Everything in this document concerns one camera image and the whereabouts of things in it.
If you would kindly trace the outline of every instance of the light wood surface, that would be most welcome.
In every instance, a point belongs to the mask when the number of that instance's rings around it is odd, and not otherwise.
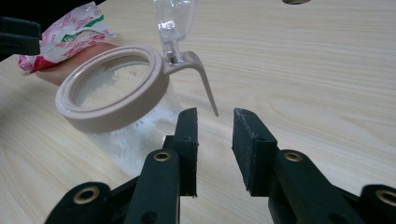
[[[99,8],[112,43],[162,53],[151,1]],[[171,76],[183,108],[198,108],[198,197],[182,198],[181,223],[272,223],[231,150],[236,107],[335,186],[396,187],[396,1],[201,0],[180,49],[200,56],[219,108],[215,117],[194,71]],[[0,63],[0,223],[43,223],[76,185],[131,178],[58,113],[57,90],[16,56]]]

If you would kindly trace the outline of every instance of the black clamp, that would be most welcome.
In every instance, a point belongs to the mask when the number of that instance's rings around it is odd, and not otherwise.
[[[175,135],[148,154],[139,177],[110,188],[85,183],[55,206],[46,224],[179,223],[180,196],[195,197],[198,152],[196,108],[179,114]],[[236,108],[233,153],[253,197],[268,197],[275,223],[396,223],[396,189],[368,185],[355,196],[332,185],[309,158],[279,150],[251,111]]]

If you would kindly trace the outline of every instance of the wooden table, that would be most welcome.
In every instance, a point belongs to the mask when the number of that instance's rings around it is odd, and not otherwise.
[[[99,8],[118,37],[162,52],[152,2]],[[251,198],[231,150],[233,110],[255,112],[281,149],[302,151],[337,187],[396,187],[396,2],[202,0],[180,49],[197,53],[219,107],[195,71],[171,79],[183,108],[198,108],[198,197],[181,223],[271,223]],[[58,87],[0,63],[1,223],[43,223],[84,182],[115,188],[131,177],[57,111]]]

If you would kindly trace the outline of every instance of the beige plastic handle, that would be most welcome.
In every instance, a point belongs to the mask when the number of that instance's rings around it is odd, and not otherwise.
[[[216,107],[215,98],[213,97],[212,90],[210,89],[209,81],[207,79],[206,71],[204,65],[201,62],[201,59],[192,51],[186,51],[181,53],[183,63],[179,64],[169,64],[165,59],[163,59],[163,74],[166,76],[172,75],[177,71],[186,68],[192,68],[198,71],[199,75],[201,76],[201,80],[204,83],[204,87],[206,90],[207,97],[209,98],[209,102],[212,106],[213,112],[218,117],[219,111]]]

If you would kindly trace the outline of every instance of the clear plastic container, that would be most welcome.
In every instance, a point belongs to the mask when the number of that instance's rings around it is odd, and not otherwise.
[[[59,112],[127,174],[138,176],[146,156],[173,135],[181,112],[169,75],[196,69],[217,115],[205,70],[192,52],[173,66],[148,46],[99,54],[78,67],[56,95]]]

